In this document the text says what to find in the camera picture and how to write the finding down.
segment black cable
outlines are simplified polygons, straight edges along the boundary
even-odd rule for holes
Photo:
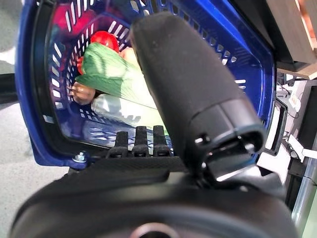
[[[298,113],[298,112],[295,113],[295,116],[292,116],[289,112],[287,112],[287,114],[288,114],[290,117],[294,118],[294,119],[297,119],[297,118],[299,117],[299,113]]]
[[[286,88],[284,88],[282,84],[280,84],[279,82],[277,82],[277,84],[279,84],[279,86],[281,86],[282,90],[284,89],[288,93],[288,95],[291,95],[291,92],[288,91]]]

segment red tomato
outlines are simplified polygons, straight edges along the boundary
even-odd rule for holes
[[[82,69],[83,60],[84,60],[84,57],[81,56],[77,61],[77,69],[80,74],[83,74],[83,69]]]
[[[104,46],[119,52],[119,45],[116,37],[107,31],[97,31],[90,39],[90,42],[98,42]]]

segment black rubber grip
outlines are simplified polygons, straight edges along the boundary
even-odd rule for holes
[[[183,19],[167,12],[144,17],[132,24],[130,39],[175,151],[192,171],[239,131],[257,132],[262,148],[264,130],[248,98]]]

